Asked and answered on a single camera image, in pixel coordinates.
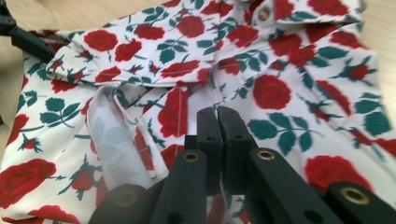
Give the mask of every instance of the white floral fabric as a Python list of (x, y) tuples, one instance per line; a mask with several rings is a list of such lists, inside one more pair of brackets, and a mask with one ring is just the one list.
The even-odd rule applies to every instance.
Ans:
[[(57, 53), (25, 59), (3, 220), (87, 223), (110, 189), (164, 179), (196, 112), (220, 105), (311, 186), (347, 180), (396, 207), (395, 132), (361, 28), (359, 0), (173, 0), (35, 33)], [(225, 202), (208, 223), (248, 223), (242, 196)]]

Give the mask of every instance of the black clip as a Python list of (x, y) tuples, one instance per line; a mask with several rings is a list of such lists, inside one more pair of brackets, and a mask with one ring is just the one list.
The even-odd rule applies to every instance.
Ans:
[(51, 45), (18, 27), (5, 0), (0, 0), (0, 35), (10, 36), (13, 46), (36, 56), (44, 63), (48, 63), (55, 55)]

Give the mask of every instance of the wooden table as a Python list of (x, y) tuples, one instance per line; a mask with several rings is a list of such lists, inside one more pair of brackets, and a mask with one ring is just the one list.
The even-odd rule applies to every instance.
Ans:
[[(26, 30), (91, 29), (166, 0), (8, 0), (18, 25)], [(379, 53), (378, 79), (393, 126), (396, 125), (395, 0), (365, 0), (363, 42)], [(0, 37), (0, 158), (12, 129), (22, 82), (22, 55), (10, 38)]]

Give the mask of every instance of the light wooden surface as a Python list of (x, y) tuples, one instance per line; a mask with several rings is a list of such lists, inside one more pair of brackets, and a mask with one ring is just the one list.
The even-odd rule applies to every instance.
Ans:
[[(90, 29), (166, 0), (8, 0), (18, 25), (26, 30)], [(365, 0), (363, 42), (375, 49), (379, 59), (379, 81), (393, 126), (396, 126), (396, 1)], [(22, 56), (10, 38), (0, 37), (0, 158), (17, 110), (22, 81)]]

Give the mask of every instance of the floral fabric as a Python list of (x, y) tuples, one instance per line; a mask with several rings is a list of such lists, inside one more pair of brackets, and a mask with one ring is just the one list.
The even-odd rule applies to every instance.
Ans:
[[(3, 220), (87, 223), (109, 189), (165, 178), (196, 112), (220, 105), (311, 186), (347, 180), (396, 207), (396, 138), (359, 2), (173, 0), (96, 30), (37, 32), (57, 53), (25, 60)], [(225, 202), (209, 223), (248, 223), (242, 196)]]

